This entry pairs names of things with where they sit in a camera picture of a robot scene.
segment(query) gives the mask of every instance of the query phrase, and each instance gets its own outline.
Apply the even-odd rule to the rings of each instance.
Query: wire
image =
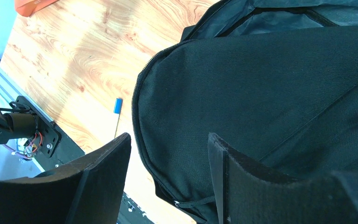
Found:
[[[30,157],[21,154],[20,152],[17,152],[15,149],[13,149],[12,147],[8,146],[7,144],[3,144],[3,147],[7,148],[9,151],[11,151],[12,153],[14,152],[16,155],[18,155],[19,157],[25,159],[25,160],[31,160]]]
[[[36,151],[39,149],[39,147],[42,145],[43,136],[42,136],[42,133],[41,133],[41,132],[39,132],[39,136],[41,137],[41,140],[39,141],[38,147],[36,147],[36,148],[32,151],[33,153],[36,152]]]

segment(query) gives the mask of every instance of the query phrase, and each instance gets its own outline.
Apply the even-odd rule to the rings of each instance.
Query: zipper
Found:
[[[216,3],[216,4],[221,4],[219,8],[217,8],[216,10],[214,10],[209,16],[207,16],[207,14],[203,15],[200,19],[200,21],[197,22],[197,25],[193,28],[193,30],[187,35],[186,38],[184,38],[184,40],[188,39],[191,40],[191,38],[194,36],[194,34],[203,26],[205,25],[206,22],[208,22],[208,20],[210,20],[212,18],[212,16],[214,16],[219,10],[221,10],[226,4],[228,4],[229,2],[231,2],[231,0],[220,0],[220,2]]]
[[[138,120],[138,98],[139,98],[139,92],[140,89],[142,87],[142,83],[145,80],[146,74],[149,72],[150,68],[154,65],[154,63],[156,62],[156,60],[164,55],[169,54],[170,52],[172,52],[174,49],[182,46],[183,44],[192,42],[195,40],[185,40],[182,41],[180,43],[177,43],[169,48],[166,48],[160,52],[158,52],[157,54],[155,54],[150,60],[149,62],[146,64],[146,66],[142,69],[141,73],[138,75],[138,79],[137,82],[135,84],[135,89],[134,89],[134,95],[132,97],[132,106],[131,106],[131,114],[132,114],[132,123],[134,125],[134,136],[135,136],[135,141],[137,143],[138,146],[138,153],[139,153],[139,157],[141,158],[141,161],[143,163],[143,165],[145,166],[146,170],[152,175],[153,179],[156,180],[158,182],[158,184],[169,194],[169,196],[171,197],[172,200],[175,199],[175,197],[173,196],[173,194],[167,189],[167,187],[162,184],[162,182],[155,176],[154,172],[151,172],[150,167],[148,166],[148,164],[145,163],[145,157],[144,157],[144,144],[142,145],[140,142],[140,138],[139,136],[141,135],[140,133],[140,124],[139,124],[139,120]]]
[[[322,16],[321,14],[315,12],[312,9],[308,9],[304,12],[304,14],[306,16],[308,16],[308,18],[310,18],[311,20],[319,23],[320,25],[324,26],[324,27],[338,27],[339,25],[336,23],[333,23],[331,20],[327,19],[326,17]]]
[[[321,14],[315,12],[311,9],[311,7],[294,7],[294,8],[255,8],[251,13],[245,15],[244,17],[240,18],[237,22],[235,22],[230,28],[226,31],[218,35],[218,37],[228,36],[232,33],[235,29],[237,29],[240,25],[246,22],[254,15],[258,15],[264,12],[288,12],[293,14],[304,14],[311,20],[319,23],[324,27],[337,27],[338,25],[327,19],[326,17],[322,16]]]

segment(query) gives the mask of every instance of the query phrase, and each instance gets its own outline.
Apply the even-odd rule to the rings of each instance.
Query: black fabric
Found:
[[[297,178],[358,170],[358,27],[182,42],[133,98],[141,158],[171,204],[214,196],[207,135]],[[216,204],[186,208],[216,223]]]
[[[358,224],[358,174],[334,171],[306,181],[208,139],[219,223]]]

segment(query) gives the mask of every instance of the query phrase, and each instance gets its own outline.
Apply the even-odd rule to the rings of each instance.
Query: black metal bracket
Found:
[[[49,122],[25,97],[17,97],[16,102],[29,106],[31,112],[35,113],[40,118],[40,122],[37,124],[36,129],[42,134],[43,141],[38,150],[47,158],[51,158],[58,143],[61,141],[61,134],[55,130],[55,122]]]

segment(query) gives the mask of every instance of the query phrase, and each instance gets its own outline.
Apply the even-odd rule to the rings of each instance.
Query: red wire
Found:
[[[41,144],[42,144],[42,141],[43,141],[42,133],[39,132],[39,135],[40,135],[40,137],[41,137],[41,140],[39,141],[38,147],[36,147],[35,150],[32,151],[33,153],[36,152],[36,151],[39,149],[39,147],[41,146]]]

